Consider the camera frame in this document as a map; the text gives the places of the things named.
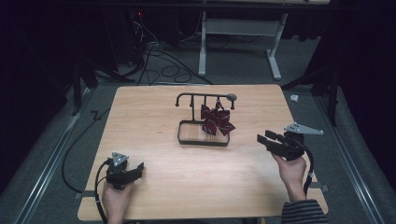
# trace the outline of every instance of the white desk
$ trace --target white desk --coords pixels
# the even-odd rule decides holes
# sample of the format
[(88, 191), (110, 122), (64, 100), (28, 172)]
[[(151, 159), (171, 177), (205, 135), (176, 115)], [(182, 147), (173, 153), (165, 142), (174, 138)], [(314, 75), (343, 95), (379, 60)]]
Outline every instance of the white desk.
[[(330, 0), (219, 0), (219, 2), (256, 2), (256, 3), (272, 3), (272, 4), (310, 4), (310, 5), (326, 5)], [(279, 21), (239, 21), (239, 20), (223, 20), (208, 19), (206, 12), (202, 13), (202, 35), (201, 50), (199, 57), (198, 75), (206, 74), (206, 34), (222, 34), (222, 35), (265, 35), (274, 37), (274, 45), (271, 49), (267, 49), (266, 55), (271, 66), (272, 74), (275, 80), (280, 80), (281, 75), (277, 66), (275, 54), (282, 36), (283, 29), (288, 17), (287, 13), (282, 14)]]

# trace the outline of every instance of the gray carpet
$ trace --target gray carpet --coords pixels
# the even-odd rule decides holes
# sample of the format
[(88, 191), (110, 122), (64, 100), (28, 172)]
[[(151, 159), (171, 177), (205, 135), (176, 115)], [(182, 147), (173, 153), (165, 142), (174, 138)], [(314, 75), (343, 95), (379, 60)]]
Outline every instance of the gray carpet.
[[(214, 84), (287, 84), (304, 73), (318, 43), (318, 40), (307, 40), (305, 42), (300, 42), (298, 39), (282, 40), (276, 53), (282, 79), (274, 81), (271, 77), (269, 64), (264, 58), (264, 50), (270, 48), (272, 40), (241, 36), (235, 36), (234, 38), (230, 44), (222, 48), (220, 47), (225, 42), (221, 42), (221, 39), (208, 40), (208, 45), (212, 48), (207, 51), (205, 78)], [(178, 48), (161, 43), (157, 50), (173, 55), (186, 64), (190, 70), (196, 72), (199, 58), (199, 47), (196, 43), (190, 41), (181, 44)], [(151, 53), (157, 56), (149, 57), (148, 70), (161, 73), (165, 66), (171, 65), (168, 61), (159, 58), (166, 57), (165, 54), (158, 51), (152, 51)], [(125, 65), (120, 65), (121, 72), (126, 72), (128, 69)], [(171, 76), (175, 71), (175, 67), (169, 67), (164, 70), (164, 74)], [(141, 84), (148, 85), (156, 76), (155, 72), (144, 74), (141, 78)], [(139, 75), (134, 75), (133, 78), (138, 80)], [(169, 85), (169, 83), (175, 83), (177, 80), (179, 79), (160, 76), (157, 82), (161, 83), (156, 85), (163, 85), (164, 82)], [(205, 84), (205, 81), (192, 76), (189, 83)], [(71, 150), (65, 163), (64, 173), (68, 182), (77, 189), (85, 188), (94, 155), (106, 125), (106, 115), (101, 120), (96, 121), (81, 138), (79, 136), (92, 124), (92, 111), (96, 110), (101, 114), (110, 108), (117, 87), (122, 85), (126, 84), (100, 79), (99, 87), (90, 90), (90, 97), (85, 97), (87, 103), (82, 108), (70, 138), (65, 142), (65, 148), (71, 148)], [(299, 86), (296, 89), (284, 91), (284, 95), (295, 121), (325, 132), (322, 136), (308, 135), (305, 143), (315, 156), (315, 173), (318, 180), (330, 189), (330, 191), (324, 192), (329, 206), (327, 216), (331, 223), (373, 223), (366, 215), (361, 199), (337, 149), (337, 143), (332, 135), (333, 129), (329, 127), (326, 116), (320, 110), (318, 102), (324, 101), (326, 103), (327, 98), (326, 96), (312, 97), (309, 89), (310, 86)], [(348, 111), (342, 90), (339, 92), (336, 130), (343, 137), (350, 155), (356, 162), (356, 167), (367, 184), (367, 189), (373, 195), (375, 204), (383, 218), (383, 223), (393, 223), (396, 220), (394, 190), (389, 186), (371, 156), (370, 150), (364, 144), (356, 123)], [(291, 94), (299, 95), (298, 103), (290, 100)], [(16, 220), (24, 203), (29, 198), (29, 194), (34, 189), (35, 182), (50, 159), (56, 144), (70, 123), (71, 113), (73, 112), (71, 93), (69, 93), (68, 98), (70, 100), (67, 105), (47, 126), (30, 155), (2, 194), (0, 198), (0, 223), (12, 223)], [(50, 177), (48, 187), (42, 197), (37, 198), (40, 199), (39, 203), (37, 207), (32, 208), (28, 220), (30, 223), (82, 223), (77, 217), (80, 199), (76, 199), (76, 193), (63, 182), (62, 165), (57, 163), (55, 167), (55, 172)], [(231, 223), (230, 220), (222, 221), (222, 223)], [(280, 223), (279, 217), (268, 217), (266, 221), (267, 223)]]

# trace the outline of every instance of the bow tie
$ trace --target bow tie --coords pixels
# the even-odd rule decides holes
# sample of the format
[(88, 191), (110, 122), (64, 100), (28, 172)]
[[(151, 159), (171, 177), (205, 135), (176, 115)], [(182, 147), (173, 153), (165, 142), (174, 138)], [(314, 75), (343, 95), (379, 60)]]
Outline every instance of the bow tie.
[(230, 123), (230, 111), (224, 109), (220, 101), (216, 102), (216, 108), (213, 109), (202, 105), (201, 119), (204, 119), (202, 130), (212, 135), (216, 135), (217, 128), (219, 128), (223, 135), (235, 129)]

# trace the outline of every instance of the black cable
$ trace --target black cable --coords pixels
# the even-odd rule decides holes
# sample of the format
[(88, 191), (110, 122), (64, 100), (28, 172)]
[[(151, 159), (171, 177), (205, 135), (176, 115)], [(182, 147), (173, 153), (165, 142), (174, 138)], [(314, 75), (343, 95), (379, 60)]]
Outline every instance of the black cable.
[(99, 194), (98, 194), (98, 185), (99, 185), (98, 179), (99, 179), (99, 174), (102, 171), (103, 167), (105, 165), (109, 165), (109, 164), (110, 164), (110, 159), (107, 159), (106, 161), (104, 161), (102, 163), (102, 165), (99, 167), (98, 173), (96, 173), (96, 178), (95, 178), (95, 189), (94, 189), (95, 202), (96, 202), (96, 206), (98, 207), (100, 217), (103, 220), (103, 223), (107, 223), (107, 218), (106, 218), (105, 211), (103, 210), (102, 204), (100, 203), (100, 198), (99, 198)]
[(139, 61), (138, 61), (138, 63), (137, 63), (137, 66), (136, 66), (133, 70), (131, 70), (131, 71), (129, 71), (129, 72), (127, 72), (126, 74), (121, 75), (121, 76), (122, 76), (122, 77), (129, 77), (129, 76), (131, 76), (131, 75), (134, 75), (134, 74), (136, 74), (140, 69), (142, 69), (144, 65), (145, 65), (145, 60), (143, 59), (143, 56), (142, 56), (142, 57), (139, 58)]
[(102, 182), (104, 179), (106, 179), (106, 177), (102, 177), (102, 179), (100, 179), (100, 180), (98, 181), (98, 184), (100, 184), (100, 182)]
[(88, 60), (88, 59), (84, 59), (84, 61), (87, 63), (87, 64), (89, 64), (91, 67), (94, 67), (94, 68), (96, 68), (96, 69), (98, 69), (98, 70), (100, 70), (100, 71), (103, 71), (104, 73), (106, 73), (106, 74), (108, 74), (109, 76), (111, 76), (111, 77), (114, 77), (115, 79), (117, 79), (117, 80), (119, 80), (119, 81), (122, 81), (122, 82), (134, 82), (134, 79), (129, 79), (128, 77), (124, 77), (124, 76), (122, 76), (122, 75), (120, 75), (120, 74), (118, 74), (118, 73), (116, 73), (116, 72), (113, 72), (113, 71), (108, 71), (107, 69), (105, 69), (103, 66), (101, 66), (101, 65), (99, 65), (99, 64), (97, 64), (97, 63), (95, 63), (95, 62), (93, 62), (93, 61), (91, 61), (91, 60)]
[(142, 76), (143, 76), (143, 74), (146, 72), (146, 69), (147, 69), (148, 64), (149, 64), (149, 55), (150, 55), (150, 53), (151, 53), (153, 47), (154, 47), (154, 45), (152, 45), (151, 48), (149, 48), (149, 50), (148, 50), (148, 55), (147, 55), (147, 57), (146, 57), (146, 63), (145, 63), (145, 66), (144, 66), (144, 68), (143, 68), (142, 73), (140, 74), (139, 79), (138, 79), (137, 82), (136, 82), (136, 86), (140, 85), (140, 82), (141, 82), (141, 80), (142, 80)]
[[(186, 83), (186, 82), (188, 82), (188, 81), (190, 81), (191, 79), (192, 79), (192, 74), (186, 69), (186, 68), (184, 68), (184, 67), (179, 67), (179, 66), (177, 66), (177, 64), (175, 64), (175, 63), (173, 63), (174, 65), (170, 65), (170, 66), (166, 66), (165, 68), (163, 68), (163, 70), (161, 71), (161, 74), (164, 76), (164, 77), (173, 77), (174, 78), (174, 81), (176, 82), (176, 83)], [(165, 74), (165, 70), (166, 69), (168, 69), (168, 68), (176, 68), (177, 70), (176, 70), (176, 72), (174, 73), (174, 74), (172, 74), (172, 75), (166, 75)], [(184, 71), (186, 71), (187, 73), (185, 73), (185, 74), (180, 74), (180, 70), (184, 70)], [(188, 76), (186, 79), (184, 79), (184, 80), (179, 80), (181, 77), (183, 77), (183, 76)]]
[(159, 53), (161, 53), (161, 54), (164, 54), (164, 55), (166, 55), (166, 56), (172, 58), (173, 60), (175, 60), (175, 61), (177, 61), (178, 63), (180, 63), (187, 71), (189, 71), (189, 73), (190, 73), (192, 76), (200, 78), (201, 80), (205, 81), (205, 82), (208, 83), (209, 85), (214, 85), (214, 84), (213, 84), (211, 81), (209, 81), (208, 79), (196, 75), (193, 71), (190, 70), (190, 68), (189, 68), (187, 65), (185, 65), (183, 62), (181, 62), (180, 60), (178, 60), (178, 59), (175, 58), (174, 56), (172, 56), (172, 55), (170, 55), (170, 54), (168, 54), (168, 53), (166, 53), (166, 52), (160, 51), (160, 50), (153, 50), (153, 52), (159, 52)]
[(69, 147), (69, 149), (67, 149), (66, 153), (64, 154), (64, 159), (63, 159), (63, 161), (62, 161), (62, 179), (63, 179), (64, 183), (66, 184), (66, 186), (69, 187), (71, 190), (75, 191), (76, 193), (82, 193), (82, 190), (76, 189), (76, 188), (74, 188), (71, 184), (69, 184), (69, 183), (67, 182), (66, 176), (65, 176), (65, 174), (64, 174), (64, 166), (65, 166), (65, 164), (66, 164), (67, 156), (68, 156), (69, 152), (71, 151), (71, 149), (73, 148), (73, 146), (77, 143), (77, 141), (84, 135), (84, 133), (87, 132), (87, 131), (91, 128), (91, 126), (92, 126), (97, 120), (101, 119), (102, 116), (103, 116), (104, 114), (106, 114), (109, 110), (110, 110), (110, 108), (107, 109), (105, 112), (103, 112), (99, 117), (97, 117), (96, 119), (94, 119), (93, 122), (92, 122), (92, 123), (91, 123), (91, 124), (90, 124), (90, 125), (78, 136), (78, 138), (73, 142), (73, 144)]
[[(219, 41), (216, 40), (216, 37), (223, 37), (223, 35), (208, 35), (207, 37), (212, 38), (215, 42), (219, 42)], [(223, 49), (223, 48), (226, 47), (228, 44), (230, 44), (230, 38), (223, 37), (223, 39), (225, 39), (225, 43), (223, 43), (223, 44), (222, 44), (221, 46), (219, 46), (219, 47), (210, 46), (210, 44), (207, 44), (207, 42), (206, 42), (206, 46), (207, 46), (209, 49)]]
[[(152, 72), (155, 75), (157, 75), (152, 81), (150, 81), (150, 79), (149, 79), (149, 72)], [(146, 74), (148, 76), (148, 85), (149, 86), (151, 86), (156, 80), (158, 80), (158, 78), (160, 78), (160, 74), (155, 70), (146, 70)]]
[(314, 155), (312, 154), (311, 150), (309, 150), (308, 147), (306, 147), (305, 145), (303, 145), (302, 143), (300, 143), (299, 141), (289, 138), (290, 140), (292, 140), (295, 144), (298, 144), (299, 147), (303, 148), (304, 151), (306, 152), (306, 155), (308, 156), (310, 165), (309, 165), (309, 170), (308, 170), (308, 175), (306, 176), (306, 180), (304, 183), (304, 193), (305, 195), (308, 193), (308, 189), (309, 186), (312, 183), (312, 177), (314, 175)]
[(179, 43), (183, 46), (186, 47), (197, 47), (197, 46), (201, 46), (201, 39), (196, 39), (198, 36), (195, 36), (194, 38), (185, 40), (185, 41), (180, 41)]
[(262, 36), (262, 35), (254, 35), (250, 40), (236, 39), (236, 38), (233, 38), (233, 36), (237, 36), (237, 35), (230, 35), (229, 36), (230, 40), (232, 40), (234, 42), (239, 42), (239, 43), (253, 43), (253, 42), (257, 42), (257, 41), (264, 39), (264, 36)]

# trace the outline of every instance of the metal bracket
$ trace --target metal bracket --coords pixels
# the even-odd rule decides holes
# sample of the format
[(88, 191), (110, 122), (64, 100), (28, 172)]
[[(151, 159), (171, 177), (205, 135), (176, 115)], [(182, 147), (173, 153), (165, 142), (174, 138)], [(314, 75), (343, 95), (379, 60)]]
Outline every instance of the metal bracket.
[(291, 133), (324, 134), (323, 131), (319, 131), (319, 130), (316, 130), (313, 128), (306, 127), (306, 126), (299, 124), (297, 122), (294, 122), (289, 126), (286, 126), (284, 128), (284, 130), (291, 132)]
[(122, 155), (122, 154), (120, 154), (118, 152), (114, 152), (114, 151), (112, 153), (112, 157), (113, 157), (114, 166), (119, 166), (120, 164), (122, 164), (123, 162), (128, 160), (128, 158), (129, 158), (129, 156)]
[(329, 186), (327, 186), (327, 185), (322, 185), (320, 182), (312, 182), (312, 183), (309, 185), (309, 188), (311, 188), (311, 189), (321, 189), (321, 191), (322, 191), (323, 193), (329, 192), (329, 191), (330, 191)]

